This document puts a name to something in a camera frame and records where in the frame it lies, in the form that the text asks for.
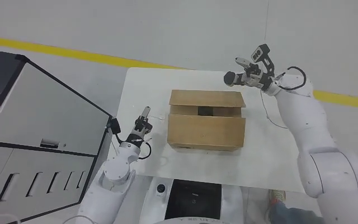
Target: yellow floor line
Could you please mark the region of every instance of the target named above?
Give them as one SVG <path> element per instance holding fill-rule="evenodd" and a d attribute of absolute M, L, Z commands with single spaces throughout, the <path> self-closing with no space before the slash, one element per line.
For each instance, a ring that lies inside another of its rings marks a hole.
<path fill-rule="evenodd" d="M 103 64 L 109 64 L 111 66 L 121 67 L 141 67 L 141 68 L 173 68 L 183 69 L 174 66 L 164 66 L 162 64 L 155 64 L 151 62 L 141 62 L 139 60 L 132 60 L 127 58 L 119 58 L 105 54 L 96 54 L 90 52 L 84 52 L 81 50 L 72 50 L 66 48 L 59 48 L 57 46 L 47 46 L 42 44 L 33 44 L 17 40 L 9 40 L 0 38 L 0 46 L 8 48 L 16 48 L 20 50 L 28 50 L 31 52 L 38 52 L 44 54 L 52 54 L 56 56 L 62 56 L 66 58 L 75 58 L 80 60 L 88 60 L 90 62 L 97 62 Z"/>
<path fill-rule="evenodd" d="M 142 62 L 139 60 L 119 58 L 110 55 L 96 54 L 90 52 L 84 52 L 81 50 L 72 50 L 66 48 L 60 48 L 57 46 L 47 46 L 42 44 L 28 43 L 18 40 L 10 40 L 5 38 L 0 38 L 0 46 L 5 46 L 8 48 L 15 48 L 19 50 L 28 50 L 31 52 L 38 52 L 44 54 L 52 54 L 56 56 L 62 56 L 66 58 L 75 58 L 79 60 L 87 60 L 90 62 L 97 62 L 103 64 L 109 64 L 112 66 L 121 66 L 121 67 L 141 67 L 141 68 L 172 68 L 172 69 L 184 69 L 174 66 L 165 66 L 162 64 L 156 64 L 151 62 Z M 314 90 L 314 96 L 317 100 L 323 102 L 330 102 L 333 104 L 340 104 L 344 106 L 353 106 L 358 107 L 358 97 L 350 96 L 344 94 L 335 94 L 333 92 L 326 92 L 320 90 Z"/>

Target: black panel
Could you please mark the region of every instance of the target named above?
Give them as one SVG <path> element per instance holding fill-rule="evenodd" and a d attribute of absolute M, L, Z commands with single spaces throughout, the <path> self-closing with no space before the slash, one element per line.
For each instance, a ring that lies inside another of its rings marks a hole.
<path fill-rule="evenodd" d="M 19 57 L 17 54 L 0 52 L 0 105 L 4 102 L 27 60 L 23 55 Z"/>
<path fill-rule="evenodd" d="M 195 181 L 174 180 L 165 219 L 206 217 L 219 220 L 222 186 Z"/>

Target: box flap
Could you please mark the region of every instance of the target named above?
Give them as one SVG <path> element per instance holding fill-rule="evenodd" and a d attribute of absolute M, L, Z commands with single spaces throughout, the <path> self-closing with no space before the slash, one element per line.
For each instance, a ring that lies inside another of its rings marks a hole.
<path fill-rule="evenodd" d="M 169 104 L 228 108 L 246 107 L 241 93 L 233 91 L 172 90 Z"/>
<path fill-rule="evenodd" d="M 242 147 L 245 121 L 245 118 L 170 114 L 168 143 L 218 146 L 223 149 Z"/>

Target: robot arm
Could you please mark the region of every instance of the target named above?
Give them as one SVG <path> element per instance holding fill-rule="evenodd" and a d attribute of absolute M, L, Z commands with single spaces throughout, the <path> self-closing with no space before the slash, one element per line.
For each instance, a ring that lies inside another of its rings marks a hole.
<path fill-rule="evenodd" d="M 298 169 L 305 192 L 317 198 L 326 224 L 356 223 L 358 220 L 358 158 L 354 153 L 342 152 L 327 128 L 327 117 L 321 104 L 313 96 L 313 86 L 302 76 L 274 75 L 274 65 L 268 57 L 266 44 L 251 56 L 262 61 L 264 73 L 257 64 L 236 58 L 245 72 L 228 72 L 224 82 L 228 86 L 257 87 L 277 99 L 277 105 L 289 131 L 295 138 L 299 156 Z"/>
<path fill-rule="evenodd" d="M 130 171 L 129 165 L 138 159 L 144 136 L 152 130 L 147 118 L 149 112 L 149 107 L 144 108 L 127 140 L 120 144 L 119 155 L 102 164 L 82 200 L 78 215 L 100 224 L 114 222 L 135 177 L 135 170 Z M 76 223 L 89 222 L 77 219 Z"/>

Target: cardboard box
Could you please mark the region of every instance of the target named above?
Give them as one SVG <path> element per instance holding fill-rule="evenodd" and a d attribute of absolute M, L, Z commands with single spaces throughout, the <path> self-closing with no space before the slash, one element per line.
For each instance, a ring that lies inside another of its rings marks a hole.
<path fill-rule="evenodd" d="M 245 103 L 240 92 L 172 90 L 169 104 L 171 146 L 223 151 L 243 147 Z"/>

